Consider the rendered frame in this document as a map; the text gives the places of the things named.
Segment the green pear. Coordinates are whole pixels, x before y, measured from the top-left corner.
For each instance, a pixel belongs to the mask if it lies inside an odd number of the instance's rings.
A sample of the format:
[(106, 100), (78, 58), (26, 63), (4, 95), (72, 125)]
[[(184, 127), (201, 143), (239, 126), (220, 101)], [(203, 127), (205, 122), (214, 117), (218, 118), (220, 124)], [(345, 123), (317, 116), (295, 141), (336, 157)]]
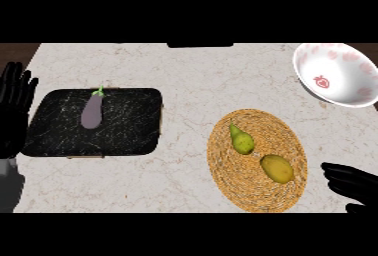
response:
[(254, 139), (252, 136), (243, 132), (234, 124), (230, 124), (230, 138), (232, 145), (236, 152), (242, 155), (248, 155), (254, 150)]

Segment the yellow lemon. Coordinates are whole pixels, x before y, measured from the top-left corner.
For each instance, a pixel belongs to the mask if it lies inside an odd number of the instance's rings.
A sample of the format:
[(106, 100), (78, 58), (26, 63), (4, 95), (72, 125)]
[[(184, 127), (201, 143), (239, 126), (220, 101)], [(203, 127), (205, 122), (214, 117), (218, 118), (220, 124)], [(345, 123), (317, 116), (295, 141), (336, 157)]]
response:
[(280, 184), (294, 179), (294, 169), (289, 162), (277, 155), (266, 155), (260, 160), (263, 171), (268, 178)]

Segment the black marble cutting board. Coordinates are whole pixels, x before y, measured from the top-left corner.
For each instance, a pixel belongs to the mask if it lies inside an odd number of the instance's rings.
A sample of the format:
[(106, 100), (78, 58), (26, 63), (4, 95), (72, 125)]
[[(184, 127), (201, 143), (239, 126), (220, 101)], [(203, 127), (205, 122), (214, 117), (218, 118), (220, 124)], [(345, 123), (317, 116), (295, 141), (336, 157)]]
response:
[(153, 88), (59, 89), (28, 127), (29, 157), (136, 156), (158, 145), (162, 95)]

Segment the purple eggplant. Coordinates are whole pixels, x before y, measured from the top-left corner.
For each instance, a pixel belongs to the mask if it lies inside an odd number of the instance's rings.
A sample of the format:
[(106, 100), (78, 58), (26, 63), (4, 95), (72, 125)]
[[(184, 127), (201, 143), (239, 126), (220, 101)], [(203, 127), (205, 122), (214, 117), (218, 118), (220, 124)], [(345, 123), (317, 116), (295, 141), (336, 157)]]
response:
[(81, 126), (85, 129), (94, 129), (102, 122), (102, 101), (105, 93), (103, 88), (99, 88), (88, 98), (81, 112)]

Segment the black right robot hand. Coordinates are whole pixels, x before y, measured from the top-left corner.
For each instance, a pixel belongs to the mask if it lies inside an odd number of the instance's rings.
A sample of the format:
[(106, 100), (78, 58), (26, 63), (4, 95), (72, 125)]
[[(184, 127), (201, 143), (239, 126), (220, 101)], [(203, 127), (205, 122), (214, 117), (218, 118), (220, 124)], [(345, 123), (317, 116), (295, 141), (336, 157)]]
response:
[(329, 189), (357, 203), (345, 205), (353, 214), (378, 214), (378, 176), (360, 169), (323, 162), (320, 164)]

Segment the white bowl with pink print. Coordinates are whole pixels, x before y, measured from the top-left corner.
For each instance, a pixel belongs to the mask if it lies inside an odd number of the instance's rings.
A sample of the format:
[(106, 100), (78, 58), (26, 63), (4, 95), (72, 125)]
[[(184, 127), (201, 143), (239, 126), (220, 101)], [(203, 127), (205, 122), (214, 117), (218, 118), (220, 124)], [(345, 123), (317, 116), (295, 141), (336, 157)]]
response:
[(363, 108), (378, 101), (378, 67), (344, 43), (302, 43), (292, 66), (307, 90), (326, 102)]

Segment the round woven straw placemat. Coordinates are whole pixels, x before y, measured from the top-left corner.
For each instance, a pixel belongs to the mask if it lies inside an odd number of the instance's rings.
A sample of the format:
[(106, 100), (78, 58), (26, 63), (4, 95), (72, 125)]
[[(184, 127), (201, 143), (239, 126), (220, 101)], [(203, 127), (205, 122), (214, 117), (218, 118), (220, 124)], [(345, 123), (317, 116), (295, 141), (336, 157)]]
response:
[[(254, 138), (248, 155), (236, 152), (229, 126)], [(294, 169), (294, 179), (276, 183), (266, 175), (260, 160), (280, 156)], [(206, 162), (217, 187), (230, 202), (248, 212), (283, 212), (297, 203), (307, 184), (307, 159), (294, 131), (270, 113), (257, 109), (230, 112), (217, 122), (206, 142)]]

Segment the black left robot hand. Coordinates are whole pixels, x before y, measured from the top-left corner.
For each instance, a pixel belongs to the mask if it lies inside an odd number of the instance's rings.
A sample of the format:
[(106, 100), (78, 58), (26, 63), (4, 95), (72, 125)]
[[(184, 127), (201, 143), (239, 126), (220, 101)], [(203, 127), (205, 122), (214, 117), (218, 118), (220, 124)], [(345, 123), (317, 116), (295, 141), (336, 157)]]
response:
[(23, 148), (37, 85), (22, 63), (9, 62), (0, 75), (0, 159), (13, 158)]

